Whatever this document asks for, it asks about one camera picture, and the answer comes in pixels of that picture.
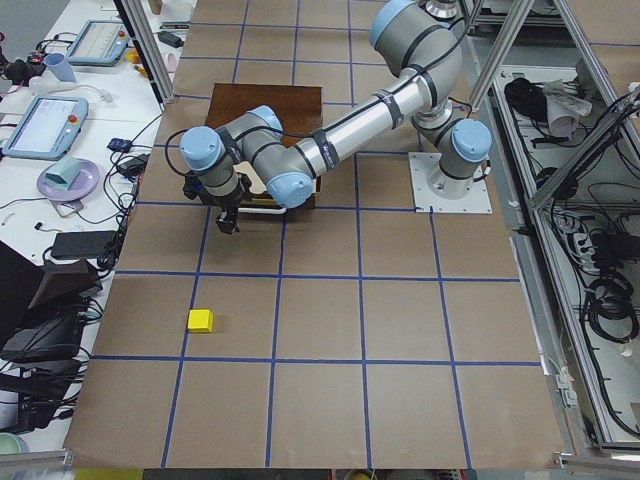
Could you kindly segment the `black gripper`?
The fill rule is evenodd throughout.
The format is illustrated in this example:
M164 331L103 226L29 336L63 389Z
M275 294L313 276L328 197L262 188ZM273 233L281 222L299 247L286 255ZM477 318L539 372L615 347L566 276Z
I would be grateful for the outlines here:
M238 232L239 207L243 201L250 200L250 192L234 190L227 195L210 194L209 200L213 205L222 209L215 220L219 231L227 235L232 235L233 233Z

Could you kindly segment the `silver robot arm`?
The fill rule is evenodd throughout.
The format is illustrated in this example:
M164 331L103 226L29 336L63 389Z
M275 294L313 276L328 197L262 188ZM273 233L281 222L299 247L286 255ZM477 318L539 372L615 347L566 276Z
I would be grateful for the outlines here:
M441 152L428 175L431 191L457 200L478 181L475 172L489 154L492 134L481 121L457 118L451 109L449 94L462 69L460 38L416 2L390 1L376 15L369 42L395 82L291 147L283 145L281 123L266 105L217 128L181 132L179 149L189 168L183 194L219 207L221 232L237 231L239 206L251 197L251 181L236 165L248 162L271 198L294 209L311 196L315 179L406 121Z

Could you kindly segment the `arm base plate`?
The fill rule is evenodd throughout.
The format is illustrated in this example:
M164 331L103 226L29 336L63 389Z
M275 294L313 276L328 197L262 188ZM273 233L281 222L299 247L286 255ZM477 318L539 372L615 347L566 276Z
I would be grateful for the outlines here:
M456 180L440 168L440 153L408 154L414 210L436 214L492 214L485 180Z

